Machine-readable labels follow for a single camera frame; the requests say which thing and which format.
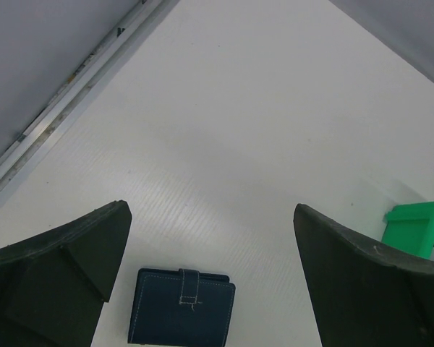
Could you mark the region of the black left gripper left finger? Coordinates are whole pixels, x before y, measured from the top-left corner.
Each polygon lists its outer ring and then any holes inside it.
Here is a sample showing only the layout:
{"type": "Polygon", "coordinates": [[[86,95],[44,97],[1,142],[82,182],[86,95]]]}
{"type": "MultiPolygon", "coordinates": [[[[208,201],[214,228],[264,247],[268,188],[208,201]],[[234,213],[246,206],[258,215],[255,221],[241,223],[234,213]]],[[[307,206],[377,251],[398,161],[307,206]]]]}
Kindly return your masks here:
{"type": "Polygon", "coordinates": [[[0,346],[90,346],[131,222],[114,201],[0,248],[0,346]]]}

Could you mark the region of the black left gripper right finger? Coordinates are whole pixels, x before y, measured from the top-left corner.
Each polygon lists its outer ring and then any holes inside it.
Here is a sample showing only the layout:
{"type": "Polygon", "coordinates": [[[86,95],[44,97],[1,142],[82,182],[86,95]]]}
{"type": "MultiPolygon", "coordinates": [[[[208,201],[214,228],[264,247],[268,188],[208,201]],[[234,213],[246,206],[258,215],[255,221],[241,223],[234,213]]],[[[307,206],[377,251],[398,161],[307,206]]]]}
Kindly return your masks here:
{"type": "Polygon", "coordinates": [[[434,346],[434,262],[305,204],[294,233],[323,346],[434,346]]]}

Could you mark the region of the blue leather card holder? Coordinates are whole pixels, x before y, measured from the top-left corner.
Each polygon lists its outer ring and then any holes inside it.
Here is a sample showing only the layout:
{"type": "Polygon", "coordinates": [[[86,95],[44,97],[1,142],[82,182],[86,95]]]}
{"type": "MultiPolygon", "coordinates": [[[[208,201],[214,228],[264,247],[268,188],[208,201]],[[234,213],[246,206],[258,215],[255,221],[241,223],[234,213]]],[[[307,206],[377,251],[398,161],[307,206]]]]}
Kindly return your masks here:
{"type": "Polygon", "coordinates": [[[236,286],[227,275],[141,268],[127,342],[225,346],[236,286]]]}

